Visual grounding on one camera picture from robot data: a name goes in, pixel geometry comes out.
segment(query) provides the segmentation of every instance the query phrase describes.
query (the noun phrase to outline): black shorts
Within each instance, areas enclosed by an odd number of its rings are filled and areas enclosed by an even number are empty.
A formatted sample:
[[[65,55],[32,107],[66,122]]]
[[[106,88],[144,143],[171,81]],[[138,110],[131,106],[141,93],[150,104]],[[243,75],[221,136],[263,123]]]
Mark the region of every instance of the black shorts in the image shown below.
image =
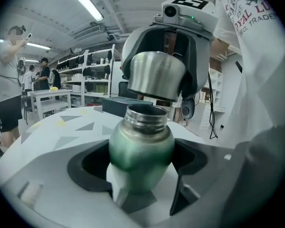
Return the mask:
[[[20,95],[0,102],[0,120],[3,133],[18,127],[19,119],[22,119]]]

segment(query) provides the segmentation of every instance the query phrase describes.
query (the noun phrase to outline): black logo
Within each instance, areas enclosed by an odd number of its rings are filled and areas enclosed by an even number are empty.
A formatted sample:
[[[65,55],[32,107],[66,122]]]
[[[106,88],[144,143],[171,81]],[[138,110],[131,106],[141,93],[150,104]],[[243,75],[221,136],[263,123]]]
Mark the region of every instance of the black logo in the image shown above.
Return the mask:
[[[172,3],[180,4],[180,5],[184,5],[184,6],[188,6],[188,7],[192,7],[192,8],[196,8],[200,10],[200,9],[203,9],[203,7],[207,5],[208,1],[205,1],[205,0],[175,0]]]

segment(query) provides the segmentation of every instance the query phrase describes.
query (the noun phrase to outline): green metal bottle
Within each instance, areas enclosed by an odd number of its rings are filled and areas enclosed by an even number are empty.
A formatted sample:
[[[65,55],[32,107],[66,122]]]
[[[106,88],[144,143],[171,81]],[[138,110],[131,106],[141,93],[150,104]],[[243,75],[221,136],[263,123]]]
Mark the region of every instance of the green metal bottle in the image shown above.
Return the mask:
[[[131,193],[152,190],[171,163],[174,151],[167,112],[152,105],[128,106],[111,135],[109,151],[120,188]]]

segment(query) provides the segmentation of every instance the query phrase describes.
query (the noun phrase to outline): stainless steel bottle cap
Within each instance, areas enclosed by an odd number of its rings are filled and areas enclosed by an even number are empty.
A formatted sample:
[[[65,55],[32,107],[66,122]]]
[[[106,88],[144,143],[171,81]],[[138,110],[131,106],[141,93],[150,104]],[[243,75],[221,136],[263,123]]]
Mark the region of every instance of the stainless steel bottle cap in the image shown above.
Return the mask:
[[[135,127],[159,130],[166,127],[168,113],[158,106],[133,104],[127,107],[124,118]]]
[[[128,89],[166,101],[177,102],[186,67],[167,53],[147,51],[131,60]]]

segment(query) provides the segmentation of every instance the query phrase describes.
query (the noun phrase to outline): man in white shirt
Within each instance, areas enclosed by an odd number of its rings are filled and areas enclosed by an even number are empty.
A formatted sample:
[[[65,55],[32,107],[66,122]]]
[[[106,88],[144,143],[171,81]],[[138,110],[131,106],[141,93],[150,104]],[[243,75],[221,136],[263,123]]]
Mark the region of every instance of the man in white shirt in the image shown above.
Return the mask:
[[[235,148],[285,124],[285,29],[266,0],[216,0],[215,5],[218,23],[211,54],[232,45],[243,57],[238,95],[218,139]]]
[[[29,66],[29,71],[25,74],[24,78],[24,91],[25,95],[28,95],[29,91],[32,91],[32,77],[33,77],[33,72],[35,70],[35,66],[31,65]],[[28,107],[31,107],[31,102],[27,101]]]

